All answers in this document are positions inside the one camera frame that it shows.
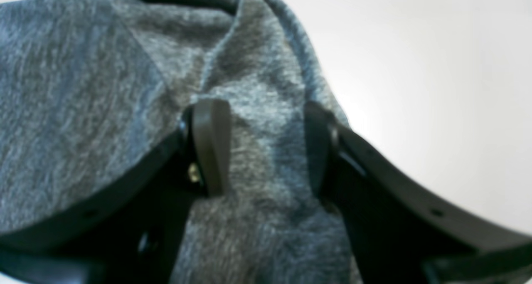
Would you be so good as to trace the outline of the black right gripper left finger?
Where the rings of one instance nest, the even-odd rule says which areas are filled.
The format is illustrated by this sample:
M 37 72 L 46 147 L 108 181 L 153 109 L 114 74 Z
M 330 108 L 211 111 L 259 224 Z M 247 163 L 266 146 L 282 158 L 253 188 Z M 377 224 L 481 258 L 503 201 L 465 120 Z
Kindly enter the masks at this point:
M 229 189 L 231 108 L 205 99 L 121 178 L 1 236 L 1 273 L 27 284 L 167 284 L 189 212 Z

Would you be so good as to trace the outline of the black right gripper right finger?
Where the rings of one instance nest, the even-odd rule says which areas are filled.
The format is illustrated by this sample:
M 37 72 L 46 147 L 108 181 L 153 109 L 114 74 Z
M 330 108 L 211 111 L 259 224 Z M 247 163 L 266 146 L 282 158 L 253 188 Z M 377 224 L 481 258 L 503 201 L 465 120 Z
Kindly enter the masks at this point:
M 321 104 L 304 106 L 313 194 L 338 210 L 365 284 L 524 284 L 531 236 L 411 180 Z

